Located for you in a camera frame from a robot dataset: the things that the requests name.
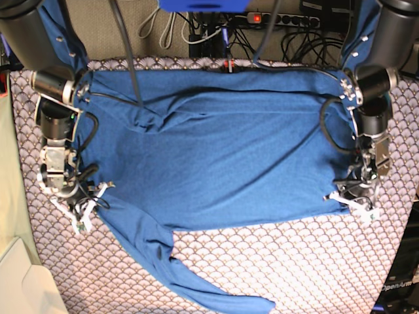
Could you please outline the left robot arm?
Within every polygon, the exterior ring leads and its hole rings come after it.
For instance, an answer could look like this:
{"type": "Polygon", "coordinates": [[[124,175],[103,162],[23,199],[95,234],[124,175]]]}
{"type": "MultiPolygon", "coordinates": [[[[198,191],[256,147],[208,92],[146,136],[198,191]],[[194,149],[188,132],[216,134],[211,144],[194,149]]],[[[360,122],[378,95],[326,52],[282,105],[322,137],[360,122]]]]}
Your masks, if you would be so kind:
{"type": "Polygon", "coordinates": [[[348,207],[365,225],[380,218],[375,207],[378,182],[391,166],[387,132],[392,118],[389,93],[397,87],[399,70],[409,59],[418,32],[417,1],[350,1],[348,32],[338,65],[341,94],[326,100],[319,112],[320,129],[341,154],[350,156],[345,178],[324,196],[348,207]],[[326,126],[333,103],[345,106],[352,121],[354,147],[340,146],[326,126]]]}

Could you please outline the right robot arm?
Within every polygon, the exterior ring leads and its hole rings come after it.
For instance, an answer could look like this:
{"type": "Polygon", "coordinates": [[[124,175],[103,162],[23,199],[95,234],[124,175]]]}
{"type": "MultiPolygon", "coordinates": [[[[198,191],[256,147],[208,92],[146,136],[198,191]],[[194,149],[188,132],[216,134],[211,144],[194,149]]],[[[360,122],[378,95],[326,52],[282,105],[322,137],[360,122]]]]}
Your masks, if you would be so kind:
{"type": "Polygon", "coordinates": [[[90,214],[107,207],[102,196],[111,182],[94,184],[97,164],[81,166],[81,153],[99,122],[80,109],[89,100],[92,74],[87,53],[75,33],[65,1],[2,1],[1,34],[21,64],[31,70],[29,84],[38,93],[34,121],[43,146],[37,180],[76,234],[92,229],[90,214]]]}

